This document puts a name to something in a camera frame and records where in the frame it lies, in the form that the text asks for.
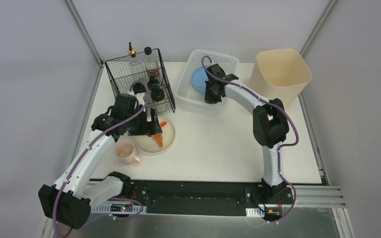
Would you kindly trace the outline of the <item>cream plate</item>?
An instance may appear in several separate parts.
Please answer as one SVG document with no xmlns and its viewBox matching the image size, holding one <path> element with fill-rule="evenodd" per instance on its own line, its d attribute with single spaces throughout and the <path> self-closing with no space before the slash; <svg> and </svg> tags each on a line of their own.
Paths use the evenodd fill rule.
<svg viewBox="0 0 381 238">
<path fill-rule="evenodd" d="M 142 151 L 157 154 L 167 150 L 173 144 L 176 136 L 176 129 L 173 123 L 163 116 L 158 116 L 159 122 L 166 121 L 167 124 L 162 127 L 163 147 L 159 148 L 153 137 L 149 136 L 133 136 L 135 145 Z"/>
</svg>

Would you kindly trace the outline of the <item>blue plate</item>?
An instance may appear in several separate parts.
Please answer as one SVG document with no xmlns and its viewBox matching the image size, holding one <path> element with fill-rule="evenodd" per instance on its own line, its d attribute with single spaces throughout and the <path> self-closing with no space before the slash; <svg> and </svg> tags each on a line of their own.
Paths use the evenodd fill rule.
<svg viewBox="0 0 381 238">
<path fill-rule="evenodd" d="M 206 91 L 206 81 L 208 76 L 204 68 L 198 67 L 191 75 L 191 84 L 192 86 L 200 93 L 204 94 Z"/>
</svg>

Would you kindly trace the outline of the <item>pink mug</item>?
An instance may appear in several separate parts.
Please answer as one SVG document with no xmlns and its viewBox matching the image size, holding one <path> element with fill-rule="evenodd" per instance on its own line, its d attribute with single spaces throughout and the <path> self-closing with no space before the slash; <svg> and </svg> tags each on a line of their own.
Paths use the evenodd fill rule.
<svg viewBox="0 0 381 238">
<path fill-rule="evenodd" d="M 135 145 L 129 140 L 118 141 L 114 148 L 114 154 L 124 165 L 141 163 Z"/>
</svg>

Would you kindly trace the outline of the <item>black lid jar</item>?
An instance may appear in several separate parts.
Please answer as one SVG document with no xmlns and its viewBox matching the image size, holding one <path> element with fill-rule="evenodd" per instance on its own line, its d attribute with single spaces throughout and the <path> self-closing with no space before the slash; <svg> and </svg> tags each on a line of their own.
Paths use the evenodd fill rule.
<svg viewBox="0 0 381 238">
<path fill-rule="evenodd" d="M 147 87 L 149 88 L 150 91 L 154 91 L 159 89 L 160 87 L 160 82 L 158 79 L 156 79 L 153 75 L 149 77 L 149 80 L 147 82 Z"/>
<path fill-rule="evenodd" d="M 165 99 L 165 93 L 160 88 L 152 90 L 150 96 L 153 102 L 161 102 Z"/>
<path fill-rule="evenodd" d="M 135 82 L 132 85 L 132 91 L 134 94 L 146 93 L 146 88 L 141 82 Z"/>
</svg>

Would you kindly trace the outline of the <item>gold cap oil bottle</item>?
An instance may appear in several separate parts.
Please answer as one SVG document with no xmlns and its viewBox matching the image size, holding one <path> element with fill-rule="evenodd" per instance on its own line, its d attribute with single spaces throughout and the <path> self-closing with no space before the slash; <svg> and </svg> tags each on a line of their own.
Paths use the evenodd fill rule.
<svg viewBox="0 0 381 238">
<path fill-rule="evenodd" d="M 143 62 L 137 57 L 137 51 L 132 46 L 132 43 L 128 43 L 128 54 L 129 54 L 129 69 L 131 74 L 138 74 L 145 71 Z"/>
</svg>

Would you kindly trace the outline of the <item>red label sauce bottle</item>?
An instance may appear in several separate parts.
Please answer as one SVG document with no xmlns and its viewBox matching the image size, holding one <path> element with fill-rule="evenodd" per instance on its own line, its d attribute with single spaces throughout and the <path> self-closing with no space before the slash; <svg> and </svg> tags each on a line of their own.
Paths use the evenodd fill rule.
<svg viewBox="0 0 381 238">
<path fill-rule="evenodd" d="M 160 77 L 160 71 L 159 71 L 159 61 L 155 56 L 155 53 L 153 53 L 152 49 L 150 47 L 144 48 L 145 53 L 145 68 L 149 74 L 149 76 L 153 76 L 155 79 L 159 79 Z"/>
</svg>

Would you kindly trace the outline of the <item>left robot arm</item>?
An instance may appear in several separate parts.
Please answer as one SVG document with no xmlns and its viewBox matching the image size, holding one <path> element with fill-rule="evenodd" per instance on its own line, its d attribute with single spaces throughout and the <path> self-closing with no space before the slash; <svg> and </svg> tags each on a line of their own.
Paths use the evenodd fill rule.
<svg viewBox="0 0 381 238">
<path fill-rule="evenodd" d="M 65 172 L 52 185 L 44 184 L 39 189 L 44 215 L 52 219 L 54 229 L 58 224 L 71 230 L 82 228 L 93 209 L 117 196 L 135 203 L 131 196 L 131 178 L 122 173 L 111 172 L 97 184 L 91 187 L 87 184 L 120 136 L 162 132 L 156 109 L 150 110 L 151 120 L 147 119 L 149 96 L 132 91 L 119 94 L 114 105 L 94 120 L 85 144 Z"/>
</svg>

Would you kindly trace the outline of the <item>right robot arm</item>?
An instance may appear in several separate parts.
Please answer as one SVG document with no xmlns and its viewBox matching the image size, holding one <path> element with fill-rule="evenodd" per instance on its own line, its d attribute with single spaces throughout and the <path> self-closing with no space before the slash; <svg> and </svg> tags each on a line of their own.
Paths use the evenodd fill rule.
<svg viewBox="0 0 381 238">
<path fill-rule="evenodd" d="M 208 104 L 221 102 L 228 97 L 239 103 L 253 118 L 253 135 L 262 147 L 263 177 L 261 184 L 266 196 L 274 197 L 282 192 L 287 183 L 281 174 L 280 146 L 289 132 L 288 119 L 279 99 L 268 100 L 248 88 L 234 74 L 226 75 L 218 65 L 203 67 L 208 80 L 205 82 L 204 100 Z"/>
</svg>

